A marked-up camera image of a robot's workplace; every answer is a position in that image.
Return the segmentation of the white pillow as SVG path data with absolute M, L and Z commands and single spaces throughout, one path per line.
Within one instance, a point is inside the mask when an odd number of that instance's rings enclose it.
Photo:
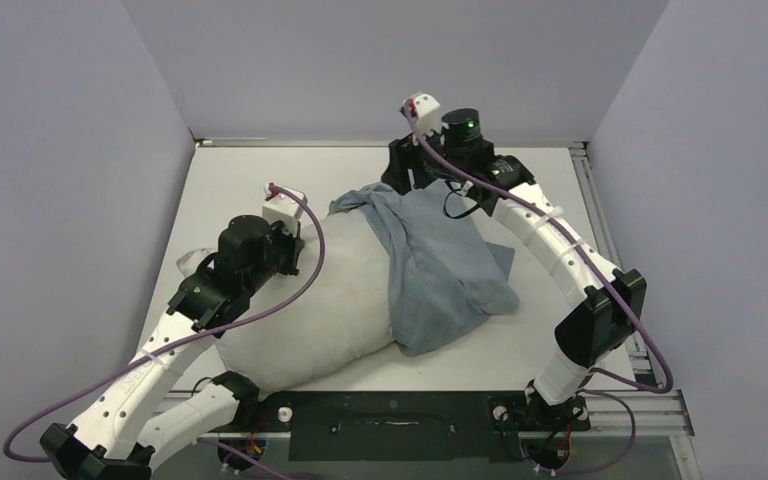
M 395 353 L 388 253 L 357 210 L 331 214 L 321 225 L 326 255 L 313 285 L 279 312 L 226 332 L 177 388 L 226 370 L 262 394 L 386 386 L 381 375 Z

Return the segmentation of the light blue pillowcase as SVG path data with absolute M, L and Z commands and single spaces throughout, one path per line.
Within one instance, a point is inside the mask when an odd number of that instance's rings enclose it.
M 509 284 L 515 250 L 488 243 L 462 199 L 441 180 L 404 195 L 378 182 L 333 200 L 332 214 L 357 211 L 387 252 L 394 341 L 414 357 L 518 311 Z

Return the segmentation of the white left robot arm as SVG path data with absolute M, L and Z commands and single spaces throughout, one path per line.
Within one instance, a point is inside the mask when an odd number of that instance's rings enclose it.
M 160 402 L 185 370 L 241 317 L 274 275 L 295 275 L 304 242 L 297 216 L 232 219 L 179 285 L 133 362 L 69 424 L 53 424 L 40 444 L 66 479 L 148 479 L 199 435 L 256 421 L 257 389 L 240 374 L 220 375 L 206 392 L 161 415 Z

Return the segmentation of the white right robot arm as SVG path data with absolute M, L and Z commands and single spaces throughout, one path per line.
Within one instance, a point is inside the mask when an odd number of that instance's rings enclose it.
M 477 110 L 443 113 L 434 99 L 416 97 L 405 101 L 401 113 L 411 131 L 390 142 L 383 182 L 404 195 L 444 181 L 513 233 L 572 308 L 555 327 L 548 364 L 525 390 L 527 419 L 549 428 L 594 368 L 635 333 L 646 282 L 592 248 L 519 159 L 496 153 L 482 135 Z

